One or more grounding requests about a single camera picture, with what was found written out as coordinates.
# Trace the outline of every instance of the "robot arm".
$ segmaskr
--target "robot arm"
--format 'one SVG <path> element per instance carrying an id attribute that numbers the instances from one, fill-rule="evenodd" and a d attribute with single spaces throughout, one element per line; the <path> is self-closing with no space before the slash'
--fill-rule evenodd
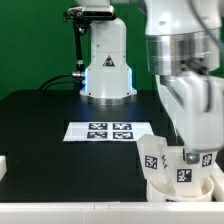
<path id="1" fill-rule="evenodd" d="M 148 64 L 157 76 L 163 105 L 188 151 L 220 150 L 224 145 L 223 96 L 206 76 L 209 70 L 219 67 L 218 48 L 192 14 L 188 1 L 145 3 Z M 221 27 L 218 9 L 223 1 L 193 3 L 218 38 Z M 200 74 L 195 66 L 207 70 L 206 74 Z"/>

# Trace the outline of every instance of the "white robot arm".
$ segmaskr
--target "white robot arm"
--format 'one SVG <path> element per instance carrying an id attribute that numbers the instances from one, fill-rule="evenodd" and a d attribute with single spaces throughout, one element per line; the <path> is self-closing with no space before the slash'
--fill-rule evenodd
<path id="1" fill-rule="evenodd" d="M 113 15 L 111 3 L 131 1 L 77 2 L 81 13 L 87 17 L 110 17 Z M 196 19 L 189 2 L 195 4 L 201 20 L 213 36 L 219 38 L 219 8 L 224 1 L 140 1 L 148 17 L 145 33 L 149 70 L 157 77 L 161 102 L 185 144 L 170 149 L 164 138 L 154 136 L 145 136 L 137 142 L 148 180 L 147 197 L 151 201 L 211 200 L 214 185 L 209 177 L 217 151 L 224 145 L 223 93 L 217 82 L 209 77 L 209 71 L 219 67 L 219 49 Z M 127 93 L 135 95 L 136 91 L 130 85 L 130 68 L 125 60 L 123 23 L 119 19 L 95 21 L 92 28 L 92 62 L 86 72 L 87 87 L 81 95 L 112 102 L 125 98 Z M 118 30 L 123 30 L 119 35 L 123 37 L 113 41 L 109 37 Z M 110 43 L 116 44 L 108 46 L 105 40 L 109 39 Z M 114 64 L 119 64 L 118 67 L 102 66 L 109 56 Z M 158 164 L 156 169 L 152 166 L 155 161 Z"/>
<path id="2" fill-rule="evenodd" d="M 223 92 L 209 77 L 219 67 L 219 49 L 211 39 L 219 38 L 223 1 L 144 2 L 149 69 L 185 145 L 167 147 L 165 139 L 152 136 L 138 141 L 148 200 L 209 201 L 216 152 L 224 145 Z M 152 169 L 156 160 L 159 165 Z"/>

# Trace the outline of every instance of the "white plastic housing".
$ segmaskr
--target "white plastic housing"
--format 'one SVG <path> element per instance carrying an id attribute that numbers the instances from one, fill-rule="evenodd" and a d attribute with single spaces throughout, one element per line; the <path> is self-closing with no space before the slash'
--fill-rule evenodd
<path id="1" fill-rule="evenodd" d="M 126 63 L 126 27 L 122 20 L 91 24 L 91 64 L 86 69 L 83 96 L 121 99 L 136 94 L 132 70 Z"/>
<path id="2" fill-rule="evenodd" d="M 160 85 L 157 76 L 162 104 L 190 151 L 217 151 L 224 145 L 223 93 L 214 79 L 212 109 L 204 112 L 208 98 L 206 82 L 201 77 L 189 72 L 189 75 L 176 78 L 174 89 L 183 100 L 181 106 L 173 94 Z"/>
<path id="3" fill-rule="evenodd" d="M 202 31 L 186 0 L 145 0 L 148 20 L 146 35 L 173 35 Z M 219 0 L 194 0 L 209 29 L 221 27 Z"/>
<path id="4" fill-rule="evenodd" d="M 80 6 L 99 6 L 99 7 L 106 7 L 110 6 L 110 0 L 76 0 L 76 2 Z"/>

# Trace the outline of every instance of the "cable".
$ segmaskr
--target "cable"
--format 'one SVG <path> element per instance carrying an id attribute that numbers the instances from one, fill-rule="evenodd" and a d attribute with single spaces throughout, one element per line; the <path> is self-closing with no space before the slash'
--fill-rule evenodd
<path id="1" fill-rule="evenodd" d="M 59 84 L 75 84 L 75 83 L 74 82 L 71 82 L 71 81 L 70 82 L 53 82 L 53 83 L 50 83 L 47 86 L 45 86 L 45 88 L 43 90 L 47 90 L 51 86 L 59 85 Z"/>
<path id="2" fill-rule="evenodd" d="M 124 18 L 123 18 L 123 21 L 124 21 L 124 22 L 125 22 L 126 19 L 128 18 L 128 14 L 129 14 L 129 12 L 130 12 L 130 8 L 131 8 L 131 3 L 132 3 L 132 0 L 129 0 L 128 8 L 127 8 L 127 11 L 126 11 L 125 16 L 124 16 Z"/>
<path id="3" fill-rule="evenodd" d="M 187 0 L 187 3 L 188 3 L 188 6 L 189 6 L 192 14 L 194 15 L 194 17 L 197 19 L 197 21 L 199 22 L 201 27 L 208 34 L 208 36 L 212 39 L 214 44 L 219 48 L 221 55 L 224 56 L 224 45 L 223 45 L 223 43 L 219 39 L 216 38 L 216 36 L 211 32 L 211 30 L 209 30 L 207 25 L 202 21 L 202 19 L 201 19 L 199 13 L 198 13 L 193 1 L 192 0 Z"/>
<path id="4" fill-rule="evenodd" d="M 58 80 L 58 79 L 62 79 L 62 78 L 66 78 L 66 77 L 72 77 L 72 74 L 63 74 L 63 75 L 58 75 L 58 76 L 55 76 L 49 80 L 47 80 L 45 83 L 43 83 L 39 88 L 38 90 L 43 90 L 48 84 Z"/>

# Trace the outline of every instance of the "black tabletop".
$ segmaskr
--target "black tabletop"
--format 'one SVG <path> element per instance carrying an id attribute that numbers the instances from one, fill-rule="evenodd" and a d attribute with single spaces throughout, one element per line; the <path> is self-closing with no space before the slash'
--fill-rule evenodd
<path id="1" fill-rule="evenodd" d="M 119 106 L 88 104 L 73 91 L 17 91 L 0 102 L 8 169 L 0 201 L 145 201 L 136 142 L 64 143 L 70 121 L 149 122 L 155 135 L 176 144 L 156 91 L 139 91 L 135 102 Z"/>

